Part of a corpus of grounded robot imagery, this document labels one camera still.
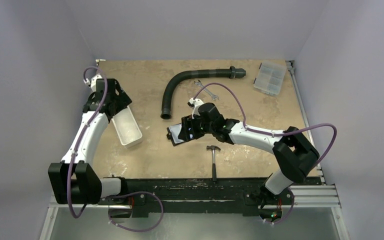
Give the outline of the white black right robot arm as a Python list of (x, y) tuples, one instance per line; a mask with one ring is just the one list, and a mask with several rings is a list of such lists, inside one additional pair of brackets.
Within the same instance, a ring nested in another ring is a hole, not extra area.
[(195, 105), (193, 114), (182, 117), (169, 130), (174, 145), (212, 135), (222, 143), (249, 146), (274, 155), (279, 170), (268, 177), (260, 191), (262, 200), (268, 204), (278, 200), (290, 185), (303, 183), (320, 157), (298, 128), (249, 129), (238, 119), (224, 118), (213, 103)]

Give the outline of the black card holder wallet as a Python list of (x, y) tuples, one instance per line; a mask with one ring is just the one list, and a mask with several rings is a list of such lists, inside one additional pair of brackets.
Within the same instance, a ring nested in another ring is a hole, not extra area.
[(166, 129), (166, 137), (174, 147), (195, 139), (194, 135), (189, 132), (190, 128), (184, 128), (181, 123), (170, 125)]

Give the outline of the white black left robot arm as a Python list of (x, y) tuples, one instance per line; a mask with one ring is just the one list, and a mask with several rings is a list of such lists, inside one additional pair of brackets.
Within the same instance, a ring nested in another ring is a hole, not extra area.
[(86, 83), (92, 93), (82, 108), (80, 128), (61, 161), (48, 168), (51, 187), (59, 204), (97, 204), (110, 197), (122, 205), (129, 199), (126, 180), (119, 176), (99, 178), (92, 162), (109, 124), (113, 124), (119, 142), (126, 148), (141, 139), (130, 108), (132, 100), (114, 78), (105, 81), (98, 73)]

